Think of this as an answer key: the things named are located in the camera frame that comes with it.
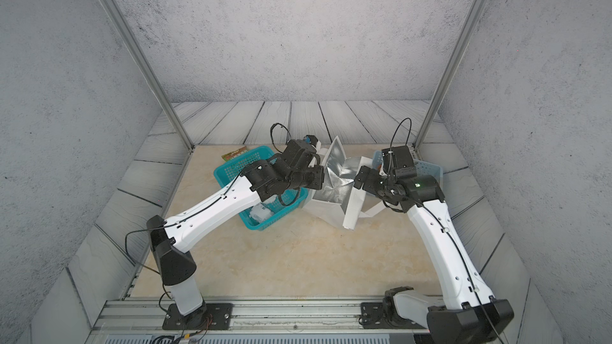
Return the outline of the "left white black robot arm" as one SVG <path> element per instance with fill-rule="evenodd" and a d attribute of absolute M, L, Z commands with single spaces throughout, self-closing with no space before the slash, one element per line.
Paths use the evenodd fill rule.
<path fill-rule="evenodd" d="M 166 220 L 154 216 L 147 222 L 151 254 L 174 301 L 172 307 L 181 317 L 206 310 L 190 250 L 233 216 L 271 197 L 281 199 L 287 190 L 320 190 L 324 184 L 320 148 L 313 135 L 290 140 L 281 153 L 247 163 L 228 185 L 189 210 Z"/>

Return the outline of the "white insulated delivery bag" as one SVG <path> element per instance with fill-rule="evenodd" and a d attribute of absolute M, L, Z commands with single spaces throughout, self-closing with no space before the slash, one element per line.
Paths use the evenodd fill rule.
<path fill-rule="evenodd" d="M 321 190 L 310 190 L 304 210 L 338 229 L 353 230 L 361 218 L 373 218 L 384 210 L 381 200 L 354 187 L 361 167 L 380 167 L 382 156 L 376 151 L 371 158 L 348 157 L 338 137 L 323 149 L 324 184 Z"/>

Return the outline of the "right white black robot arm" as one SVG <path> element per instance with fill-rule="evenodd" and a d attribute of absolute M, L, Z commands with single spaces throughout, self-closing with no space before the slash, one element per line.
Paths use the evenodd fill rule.
<path fill-rule="evenodd" d="M 438 181 L 418 176 L 414 168 L 392 170 L 386 177 L 361 167 L 355 189 L 376 196 L 417 229 L 441 285 L 441 299 L 413 288 L 394 288 L 383 299 L 387 322 L 414 322 L 430 332 L 436 343 L 487 343 L 500 340 L 514 318 L 506 299 L 498 299 L 481 278 L 457 234 Z"/>

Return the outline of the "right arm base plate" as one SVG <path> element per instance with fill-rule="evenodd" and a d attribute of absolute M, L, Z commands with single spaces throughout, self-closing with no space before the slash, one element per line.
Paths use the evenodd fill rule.
<path fill-rule="evenodd" d="M 360 317 L 358 319 L 358 323 L 361 327 L 367 330 L 425 330 L 425 327 L 417 324 L 412 320 L 400 318 L 395 312 L 391 310 L 389 306 L 387 306 L 387 304 L 383 302 L 361 303 Z"/>

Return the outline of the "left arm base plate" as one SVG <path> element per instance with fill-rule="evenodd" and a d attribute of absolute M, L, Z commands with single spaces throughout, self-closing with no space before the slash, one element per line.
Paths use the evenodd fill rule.
<path fill-rule="evenodd" d="M 203 304 L 188 315 L 182 315 L 176 304 L 171 304 L 162 324 L 164 331 L 227 331 L 230 329 L 234 305 L 230 303 Z"/>

